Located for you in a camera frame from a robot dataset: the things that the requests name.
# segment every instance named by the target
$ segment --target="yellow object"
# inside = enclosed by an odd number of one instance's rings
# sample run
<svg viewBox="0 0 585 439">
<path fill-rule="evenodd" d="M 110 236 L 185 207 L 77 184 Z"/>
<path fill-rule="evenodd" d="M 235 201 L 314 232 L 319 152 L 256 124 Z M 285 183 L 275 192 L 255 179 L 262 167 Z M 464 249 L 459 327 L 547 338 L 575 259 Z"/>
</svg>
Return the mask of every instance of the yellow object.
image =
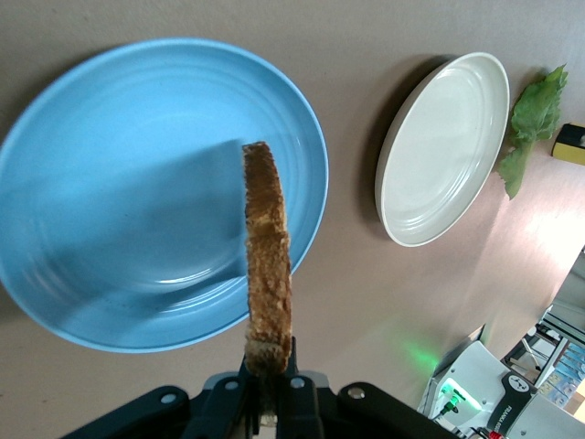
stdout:
<svg viewBox="0 0 585 439">
<path fill-rule="evenodd" d="M 585 165 L 585 127 L 570 123 L 563 125 L 552 148 L 552 156 Z"/>
</svg>

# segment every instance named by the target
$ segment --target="screw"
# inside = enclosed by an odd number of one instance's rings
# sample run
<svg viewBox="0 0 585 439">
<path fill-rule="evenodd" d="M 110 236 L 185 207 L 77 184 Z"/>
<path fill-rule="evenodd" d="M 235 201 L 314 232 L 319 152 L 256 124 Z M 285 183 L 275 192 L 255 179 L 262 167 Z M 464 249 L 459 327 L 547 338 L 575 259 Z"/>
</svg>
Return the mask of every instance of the screw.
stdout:
<svg viewBox="0 0 585 439">
<path fill-rule="evenodd" d="M 293 389 L 302 389 L 304 387 L 304 380 L 299 377 L 294 377 L 291 380 L 291 387 Z"/>
<path fill-rule="evenodd" d="M 349 395 L 350 398 L 354 400 L 363 400 L 364 398 L 366 398 L 366 393 L 364 392 L 363 389 L 360 389 L 359 387 L 352 387 L 347 391 L 347 394 Z"/>
<path fill-rule="evenodd" d="M 174 393 L 167 393 L 161 397 L 161 402 L 163 404 L 170 404 L 176 400 L 176 395 Z"/>
<path fill-rule="evenodd" d="M 231 380 L 226 382 L 226 385 L 224 386 L 226 391 L 234 391 L 238 388 L 239 384 L 237 381 L 235 380 Z"/>
</svg>

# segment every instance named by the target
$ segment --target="lettuce leaf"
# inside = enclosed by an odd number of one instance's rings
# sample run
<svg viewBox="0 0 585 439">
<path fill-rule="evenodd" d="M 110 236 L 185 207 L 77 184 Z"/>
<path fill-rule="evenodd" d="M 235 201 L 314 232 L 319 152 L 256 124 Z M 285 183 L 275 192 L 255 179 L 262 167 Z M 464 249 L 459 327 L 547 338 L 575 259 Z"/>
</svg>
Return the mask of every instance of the lettuce leaf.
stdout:
<svg viewBox="0 0 585 439">
<path fill-rule="evenodd" d="M 515 149 L 498 166 L 510 199 L 520 190 L 535 142 L 550 139 L 557 130 L 560 95 L 567 84 L 568 73 L 564 68 L 557 67 L 545 79 L 528 85 L 514 106 L 510 141 Z"/>
</svg>

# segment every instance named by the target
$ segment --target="slice of bread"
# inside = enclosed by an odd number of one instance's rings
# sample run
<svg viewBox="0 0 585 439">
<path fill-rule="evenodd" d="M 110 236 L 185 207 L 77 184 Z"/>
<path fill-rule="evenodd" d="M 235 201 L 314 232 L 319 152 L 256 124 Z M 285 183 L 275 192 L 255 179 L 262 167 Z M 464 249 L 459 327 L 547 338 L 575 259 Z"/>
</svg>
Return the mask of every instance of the slice of bread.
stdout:
<svg viewBox="0 0 585 439">
<path fill-rule="evenodd" d="M 290 238 L 270 148 L 258 142 L 245 145 L 243 153 L 250 307 L 246 367 L 270 377 L 285 371 L 291 354 Z"/>
</svg>

